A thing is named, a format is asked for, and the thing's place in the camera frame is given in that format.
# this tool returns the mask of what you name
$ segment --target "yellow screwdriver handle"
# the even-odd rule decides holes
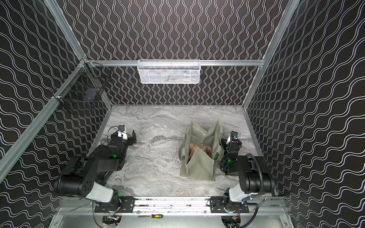
[[[151,218],[162,219],[163,215],[151,215]]]

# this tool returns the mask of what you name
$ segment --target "green fabric bag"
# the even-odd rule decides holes
[[[223,157],[223,149],[219,145],[223,134],[224,128],[219,125],[219,121],[208,131],[192,121],[185,131],[185,137],[179,149],[179,157],[182,161],[180,176],[215,181],[215,161],[220,161]],[[197,148],[189,161],[190,143],[211,146],[211,157]]]

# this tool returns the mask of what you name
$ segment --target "metal base panel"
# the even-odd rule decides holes
[[[261,198],[249,202],[259,202]],[[245,224],[253,215],[254,207],[249,213],[241,214],[241,224]],[[138,215],[163,214],[162,219],[140,218]],[[115,224],[102,224],[102,216],[107,213],[94,213],[100,226],[115,227]],[[132,213],[119,213],[122,216],[117,227],[224,227],[221,216],[235,216],[236,213],[211,213],[210,197],[135,197]],[[57,214],[50,228],[97,227],[89,200],[63,197]],[[256,218],[249,227],[292,228],[286,214],[282,197],[268,197],[260,207]]]

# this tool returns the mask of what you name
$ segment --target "white wire basket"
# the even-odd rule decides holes
[[[200,59],[140,59],[137,70],[141,83],[197,84]]]

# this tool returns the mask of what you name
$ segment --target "black wire basket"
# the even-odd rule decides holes
[[[97,63],[87,63],[60,96],[55,97],[71,114],[93,114],[112,71]]]

